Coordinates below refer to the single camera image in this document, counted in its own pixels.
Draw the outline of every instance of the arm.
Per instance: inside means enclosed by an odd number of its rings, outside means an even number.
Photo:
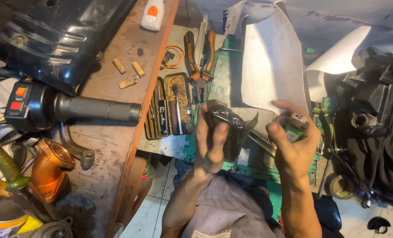
[[[167,204],[162,216],[161,237],[180,237],[186,224],[194,216],[199,193],[223,165],[223,145],[229,126],[219,123],[211,135],[206,118],[207,105],[200,105],[196,123],[195,164]]]
[[[308,178],[309,166],[321,133],[302,107],[285,100],[272,103],[287,110],[266,127],[269,137],[277,145],[274,160],[283,192],[281,211],[284,227],[294,238],[321,238],[321,226],[314,209]],[[295,143],[289,142],[280,124],[287,120],[289,112],[304,115],[310,123],[304,138]]]

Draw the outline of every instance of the orange engine part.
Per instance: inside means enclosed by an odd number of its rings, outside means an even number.
[[[51,203],[69,182],[61,168],[73,169],[75,160],[60,143],[42,138],[38,144],[43,152],[35,160],[29,187],[42,201]]]

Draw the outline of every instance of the orange button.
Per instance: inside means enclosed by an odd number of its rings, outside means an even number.
[[[12,102],[11,103],[11,106],[10,106],[10,109],[13,109],[13,110],[20,110],[20,107],[22,106],[22,103],[21,102]]]
[[[22,96],[24,96],[24,93],[25,93],[25,92],[26,92],[26,88],[19,87],[19,88],[17,88],[16,96],[22,97]]]

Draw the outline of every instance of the bottle label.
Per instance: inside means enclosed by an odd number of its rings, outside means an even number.
[[[148,12],[146,13],[146,20],[148,22],[153,22],[157,18],[158,8],[156,6],[150,6]]]

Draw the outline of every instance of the person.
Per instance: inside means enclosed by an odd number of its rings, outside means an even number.
[[[287,100],[272,104],[284,110],[266,125],[266,130],[277,146],[275,164],[282,188],[285,235],[320,238],[322,229],[314,209],[308,172],[321,133],[302,107]],[[291,143],[281,123],[294,112],[304,115],[309,127],[301,140]],[[195,162],[167,204],[162,217],[162,238],[284,237],[281,227],[271,218],[273,209],[266,188],[248,186],[233,176],[236,173],[221,170],[228,130],[226,123],[218,123],[211,134],[207,106],[199,106]]]

